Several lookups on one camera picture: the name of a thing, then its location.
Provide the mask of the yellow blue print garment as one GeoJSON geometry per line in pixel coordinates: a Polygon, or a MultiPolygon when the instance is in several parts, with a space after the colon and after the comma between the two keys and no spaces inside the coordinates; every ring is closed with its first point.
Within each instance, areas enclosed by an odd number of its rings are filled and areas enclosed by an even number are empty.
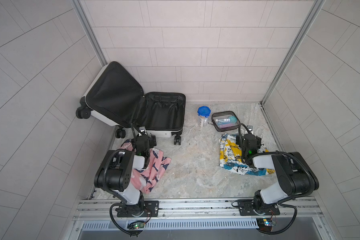
{"type": "Polygon", "coordinates": [[[241,147],[236,143],[239,137],[232,134],[224,134],[220,142],[220,167],[239,175],[266,176],[274,174],[272,169],[251,168],[242,162],[241,147]]]}

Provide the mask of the clear black-trimmed toiletry pouch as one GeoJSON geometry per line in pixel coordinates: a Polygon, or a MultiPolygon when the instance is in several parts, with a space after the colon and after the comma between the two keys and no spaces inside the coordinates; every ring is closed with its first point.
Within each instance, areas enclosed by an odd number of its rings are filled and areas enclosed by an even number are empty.
{"type": "Polygon", "coordinates": [[[240,120],[232,111],[213,113],[212,123],[218,132],[226,132],[238,129],[240,120]]]}

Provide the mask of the pink shark print garment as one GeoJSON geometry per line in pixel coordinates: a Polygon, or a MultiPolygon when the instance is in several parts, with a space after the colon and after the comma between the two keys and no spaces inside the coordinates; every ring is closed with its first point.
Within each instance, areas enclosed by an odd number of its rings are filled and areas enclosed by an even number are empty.
{"type": "Polygon", "coordinates": [[[130,183],[143,194],[149,194],[165,174],[172,159],[164,156],[164,152],[150,149],[150,161],[145,170],[132,170],[130,183]]]}

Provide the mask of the clear bottle with blue lid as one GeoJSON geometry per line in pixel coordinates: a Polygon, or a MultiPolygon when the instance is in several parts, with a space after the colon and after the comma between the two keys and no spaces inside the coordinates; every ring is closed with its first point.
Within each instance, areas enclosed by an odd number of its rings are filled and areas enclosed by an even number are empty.
{"type": "Polygon", "coordinates": [[[207,106],[201,106],[198,108],[199,125],[204,127],[208,124],[209,116],[211,115],[211,109],[207,106]]]}

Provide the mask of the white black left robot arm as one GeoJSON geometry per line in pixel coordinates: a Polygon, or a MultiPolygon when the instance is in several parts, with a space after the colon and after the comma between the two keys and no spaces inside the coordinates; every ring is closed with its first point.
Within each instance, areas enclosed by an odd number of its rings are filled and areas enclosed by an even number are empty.
{"type": "Polygon", "coordinates": [[[117,216],[156,217],[159,202],[145,201],[143,193],[132,184],[134,170],[146,170],[150,161],[150,150],[157,145],[154,135],[139,135],[124,141],[120,148],[106,153],[94,178],[96,188],[121,200],[117,216]]]}

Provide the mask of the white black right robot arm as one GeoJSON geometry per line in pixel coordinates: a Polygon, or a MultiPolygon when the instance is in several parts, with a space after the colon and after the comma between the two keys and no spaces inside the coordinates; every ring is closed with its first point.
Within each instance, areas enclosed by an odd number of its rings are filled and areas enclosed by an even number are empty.
{"type": "Polygon", "coordinates": [[[258,190],[252,200],[239,200],[241,215],[271,214],[281,203],[306,197],[319,188],[319,181],[302,155],[280,151],[259,153],[261,140],[253,134],[239,135],[242,163],[253,170],[274,170],[277,182],[258,190]]]}

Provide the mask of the black and white open suitcase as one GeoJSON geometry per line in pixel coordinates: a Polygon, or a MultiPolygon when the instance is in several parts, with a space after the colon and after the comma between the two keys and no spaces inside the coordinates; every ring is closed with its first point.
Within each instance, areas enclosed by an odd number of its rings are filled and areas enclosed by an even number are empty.
{"type": "Polygon", "coordinates": [[[148,135],[174,136],[180,145],[185,120],[186,96],[181,93],[145,93],[141,84],[118,62],[105,65],[80,99],[78,119],[95,117],[115,126],[115,137],[126,129],[143,128],[148,135]]]}

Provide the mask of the left green circuit board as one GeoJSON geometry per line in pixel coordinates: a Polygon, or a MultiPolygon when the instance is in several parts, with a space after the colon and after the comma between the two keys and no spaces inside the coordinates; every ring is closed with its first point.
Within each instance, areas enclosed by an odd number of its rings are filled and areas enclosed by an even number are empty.
{"type": "Polygon", "coordinates": [[[128,230],[140,230],[145,227],[146,223],[144,221],[132,222],[128,225],[128,230]]]}

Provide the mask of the green circuit board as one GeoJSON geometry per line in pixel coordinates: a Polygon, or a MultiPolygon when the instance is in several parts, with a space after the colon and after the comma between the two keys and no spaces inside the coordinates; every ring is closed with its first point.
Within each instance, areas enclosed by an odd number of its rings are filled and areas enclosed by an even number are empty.
{"type": "Polygon", "coordinates": [[[146,223],[144,221],[132,222],[128,225],[128,230],[140,230],[145,227],[146,223]]]}
{"type": "Polygon", "coordinates": [[[271,218],[258,218],[257,224],[258,224],[258,231],[263,232],[271,232],[273,230],[273,227],[277,224],[277,221],[272,220],[271,218]]]}

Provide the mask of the right green circuit board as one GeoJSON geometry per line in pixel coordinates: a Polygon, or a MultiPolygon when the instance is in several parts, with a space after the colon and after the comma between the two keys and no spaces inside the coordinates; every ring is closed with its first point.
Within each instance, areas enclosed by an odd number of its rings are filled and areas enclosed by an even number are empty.
{"type": "Polygon", "coordinates": [[[277,221],[272,220],[271,218],[258,218],[257,224],[258,224],[258,231],[263,232],[271,232],[273,230],[273,227],[277,224],[277,221]]]}

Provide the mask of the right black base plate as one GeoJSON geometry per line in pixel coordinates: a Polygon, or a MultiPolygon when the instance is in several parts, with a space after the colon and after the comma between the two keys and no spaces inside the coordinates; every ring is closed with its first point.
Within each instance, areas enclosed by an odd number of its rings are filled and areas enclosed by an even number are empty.
{"type": "Polygon", "coordinates": [[[254,200],[237,200],[232,203],[234,208],[238,208],[241,216],[278,216],[280,210],[278,205],[267,205],[263,202],[255,202],[254,200]]]}

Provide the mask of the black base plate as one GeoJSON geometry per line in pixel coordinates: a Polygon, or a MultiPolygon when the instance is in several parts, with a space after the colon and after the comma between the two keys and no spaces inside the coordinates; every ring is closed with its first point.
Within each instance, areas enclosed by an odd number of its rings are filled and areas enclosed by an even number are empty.
{"type": "Polygon", "coordinates": [[[238,208],[241,216],[278,216],[280,210],[278,205],[267,205],[263,202],[255,202],[254,200],[237,200],[232,203],[234,208],[238,208]]]}
{"type": "Polygon", "coordinates": [[[159,201],[144,201],[136,205],[123,204],[116,209],[118,218],[143,218],[143,217],[157,217],[159,210],[159,201]]]}

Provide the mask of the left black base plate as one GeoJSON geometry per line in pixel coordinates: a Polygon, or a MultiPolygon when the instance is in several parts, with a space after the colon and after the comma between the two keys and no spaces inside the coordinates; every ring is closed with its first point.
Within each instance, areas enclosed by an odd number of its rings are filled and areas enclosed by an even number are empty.
{"type": "Polygon", "coordinates": [[[116,209],[118,218],[143,218],[143,217],[157,217],[159,210],[159,201],[144,201],[136,205],[123,204],[116,209]]]}

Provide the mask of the aluminium mounting rail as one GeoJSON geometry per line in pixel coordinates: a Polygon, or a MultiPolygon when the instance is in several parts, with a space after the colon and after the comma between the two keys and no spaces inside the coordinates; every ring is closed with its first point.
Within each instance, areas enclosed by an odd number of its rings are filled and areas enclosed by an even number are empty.
{"type": "Polygon", "coordinates": [[[216,199],[159,199],[157,217],[118,218],[120,202],[116,200],[84,200],[80,201],[73,222],[77,230],[116,230],[115,220],[127,231],[128,225],[136,221],[144,221],[145,227],[140,230],[201,230],[201,229],[258,229],[258,218],[271,218],[277,221],[273,230],[284,228],[292,217],[313,220],[317,227],[324,216],[316,199],[306,197],[286,202],[278,206],[278,216],[241,216],[239,209],[234,208],[234,198],[216,199]]]}

